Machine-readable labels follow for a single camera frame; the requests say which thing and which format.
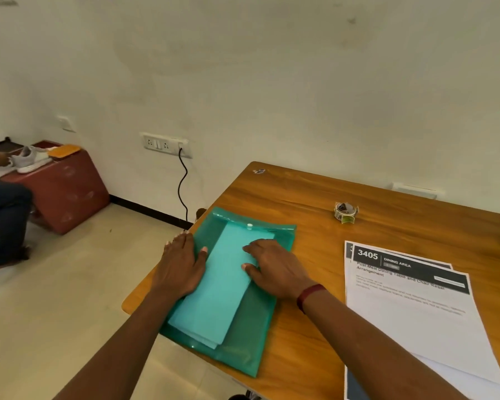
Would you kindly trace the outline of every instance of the skirting board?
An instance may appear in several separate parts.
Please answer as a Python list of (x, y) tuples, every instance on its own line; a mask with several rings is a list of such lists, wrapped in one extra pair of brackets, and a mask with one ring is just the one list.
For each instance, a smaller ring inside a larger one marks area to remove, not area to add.
[(151, 218), (161, 220), (181, 229), (189, 230), (189, 228), (193, 225), (193, 223), (191, 222), (187, 222), (183, 219), (178, 219), (177, 217), (167, 215), (166, 213), (151, 209), (143, 205), (136, 204), (132, 201), (127, 201), (126, 199), (119, 198), (115, 195), (109, 195), (109, 201), (115, 205), (123, 206), (135, 212), (139, 212), (143, 215), (150, 216)]

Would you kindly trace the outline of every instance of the red wristband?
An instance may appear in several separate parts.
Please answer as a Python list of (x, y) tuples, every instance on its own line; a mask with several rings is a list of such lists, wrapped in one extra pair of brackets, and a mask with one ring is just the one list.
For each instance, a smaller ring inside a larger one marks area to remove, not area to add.
[(310, 286), (310, 287), (307, 287), (306, 289), (304, 289), (302, 291), (302, 293), (300, 294), (300, 296), (298, 296), (298, 299), (296, 299), (296, 305), (298, 306), (298, 309), (300, 309), (302, 311), (302, 313), (306, 314), (306, 312), (304, 311), (304, 307), (303, 307), (304, 301), (312, 293), (314, 293), (316, 291), (325, 291), (325, 290), (326, 290), (326, 288), (320, 284), (316, 284), (316, 285), (313, 285), (313, 286)]

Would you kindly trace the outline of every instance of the black power cable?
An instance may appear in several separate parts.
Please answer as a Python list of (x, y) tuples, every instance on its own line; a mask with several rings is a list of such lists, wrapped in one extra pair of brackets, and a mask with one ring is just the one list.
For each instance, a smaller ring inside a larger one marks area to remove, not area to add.
[(178, 185), (178, 198), (180, 198), (180, 202), (182, 203), (183, 207), (185, 208), (185, 221), (188, 222), (187, 217), (189, 215), (189, 209), (187, 208), (185, 203), (183, 203), (182, 197), (180, 195), (180, 187), (182, 186), (182, 182), (185, 179), (185, 177), (187, 176), (187, 174), (189, 174), (189, 171), (187, 171), (187, 167), (185, 167), (185, 164), (183, 163), (183, 160), (182, 160), (182, 151), (183, 151), (183, 149), (180, 147), (180, 151), (178, 152), (178, 157), (180, 158), (180, 163), (182, 163), (183, 168), (185, 168), (185, 175), (183, 176), (182, 180), (180, 181), (180, 185)]

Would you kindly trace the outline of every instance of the person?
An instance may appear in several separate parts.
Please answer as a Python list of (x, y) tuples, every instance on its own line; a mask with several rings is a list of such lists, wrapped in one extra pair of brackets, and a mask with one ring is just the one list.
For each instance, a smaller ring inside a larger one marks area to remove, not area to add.
[[(143, 302), (54, 400), (127, 400), (132, 396), (165, 317), (177, 300), (194, 291), (205, 272), (207, 249), (202, 248), (196, 260), (193, 249), (192, 234), (167, 242)], [(257, 240), (243, 250), (259, 264), (259, 268), (243, 264), (243, 269), (260, 288), (279, 299), (296, 300), (316, 284), (298, 258), (274, 240)], [(302, 306), (370, 399), (466, 400), (327, 290), (314, 291)], [(337, 376), (337, 385), (342, 380), (343, 376)]]
[[(0, 152), (0, 167), (8, 164), (8, 155)], [(32, 198), (25, 186), (0, 181), (0, 268), (29, 258), (23, 244)]]

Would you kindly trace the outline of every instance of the tape roll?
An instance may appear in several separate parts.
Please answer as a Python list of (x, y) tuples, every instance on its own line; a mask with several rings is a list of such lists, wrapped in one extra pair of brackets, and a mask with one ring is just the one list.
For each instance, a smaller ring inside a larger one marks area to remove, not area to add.
[(359, 213), (358, 207), (353, 207), (349, 203), (337, 202), (335, 204), (335, 218), (341, 223), (353, 223), (356, 221), (356, 215)]

